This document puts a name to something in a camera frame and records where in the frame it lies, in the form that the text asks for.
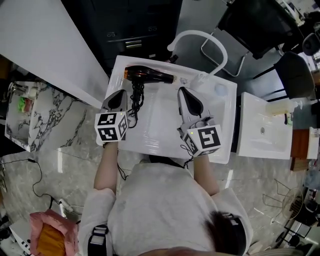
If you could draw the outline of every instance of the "floor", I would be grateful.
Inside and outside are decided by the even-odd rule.
[[[226,5],[220,0],[184,0],[178,32],[196,29],[210,33],[226,8]],[[225,45],[228,52],[227,68],[234,71],[246,49],[224,31],[217,31],[215,35]],[[202,38],[196,36],[183,38],[178,43],[175,52],[179,56],[177,64],[206,72],[213,70],[215,66],[200,54],[200,46],[203,41]],[[207,45],[206,51],[218,59],[221,57],[210,44]],[[278,75],[273,71],[256,80],[251,80],[251,78],[271,67],[279,57],[275,51],[268,52],[260,60],[255,60],[251,54],[248,54],[237,78],[231,78],[222,71],[218,73],[218,76],[236,82],[238,95],[242,92],[249,92],[268,99],[270,97],[268,94],[282,88]],[[280,93],[273,95],[273,97],[280,96],[282,96]],[[36,192],[38,194],[49,193],[57,199],[65,199],[71,205],[82,206],[88,191],[93,187],[103,150],[95,142],[94,116],[96,112],[97,109],[94,108],[90,108],[87,112],[81,145],[37,153],[22,152],[8,155],[3,158],[4,162],[26,158],[36,159],[43,172],[41,183],[35,186]],[[120,150],[118,162],[120,167],[130,174],[133,166],[143,157],[138,153]],[[32,184],[40,178],[38,166],[31,162],[18,161],[7,164],[5,167],[4,179],[8,193],[4,195],[4,204],[12,221],[20,218],[27,219],[33,212],[45,211],[49,206],[49,198],[47,196],[37,198],[32,192]],[[274,179],[289,188],[302,185],[305,173],[303,171],[291,172],[289,167],[289,160],[240,157],[234,153],[231,153],[229,163],[226,165],[212,163],[213,172],[221,189],[233,188],[250,218],[254,230],[254,241],[260,240],[264,247],[271,245],[282,232],[285,220],[280,214],[272,223],[279,209],[264,205],[262,194],[277,197]],[[119,190],[124,182],[119,176]],[[286,192],[285,188],[280,189],[280,192]]]

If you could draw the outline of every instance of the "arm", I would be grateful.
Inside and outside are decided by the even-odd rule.
[[[96,190],[111,189],[116,194],[118,177],[118,142],[108,143],[96,171],[93,187]]]
[[[202,155],[194,158],[194,180],[209,194],[213,196],[219,193],[219,186],[213,175],[209,157]]]

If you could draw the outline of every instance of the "orange cloth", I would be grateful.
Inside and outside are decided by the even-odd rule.
[[[65,236],[54,227],[43,224],[36,249],[44,256],[65,256]]]

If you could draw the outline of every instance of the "white sink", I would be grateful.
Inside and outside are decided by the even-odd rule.
[[[177,76],[173,84],[146,83],[144,85],[144,104],[138,112],[135,128],[128,129],[125,141],[119,143],[119,149],[158,155],[171,158],[189,159],[190,156],[180,146],[185,145],[177,128],[182,124],[178,107],[178,89],[190,87],[191,80],[200,71],[188,67],[150,59],[118,56],[112,71],[105,97],[125,89],[130,96],[132,83],[124,79],[125,67],[143,65],[164,73]],[[209,86],[203,85],[198,92],[210,101],[210,113],[217,125],[221,125],[223,144],[213,154],[210,161],[226,164],[229,161],[231,143],[235,125],[237,84],[220,77],[212,76]],[[225,96],[218,96],[215,86],[224,87]],[[128,109],[131,108],[128,98]]]
[[[237,154],[244,157],[289,159],[292,125],[285,115],[266,112],[267,101],[247,92],[241,95],[240,131]]]

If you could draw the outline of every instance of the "office chair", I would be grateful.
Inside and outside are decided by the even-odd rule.
[[[249,52],[252,53],[253,58],[258,60],[293,35],[301,37],[301,41],[304,40],[295,20],[276,0],[235,0],[233,3],[226,4],[228,9],[211,35],[217,28],[225,30],[248,49],[248,52],[241,58],[236,74],[230,73],[225,68],[222,69],[232,77],[239,75]],[[218,66],[219,64],[203,50],[207,42],[208,40],[204,41],[200,51]]]
[[[273,67],[256,75],[253,79],[275,70],[283,84],[283,89],[273,93],[285,91],[286,96],[269,99],[268,102],[289,98],[303,98],[310,96],[315,90],[315,82],[305,60],[291,51],[286,52]]]

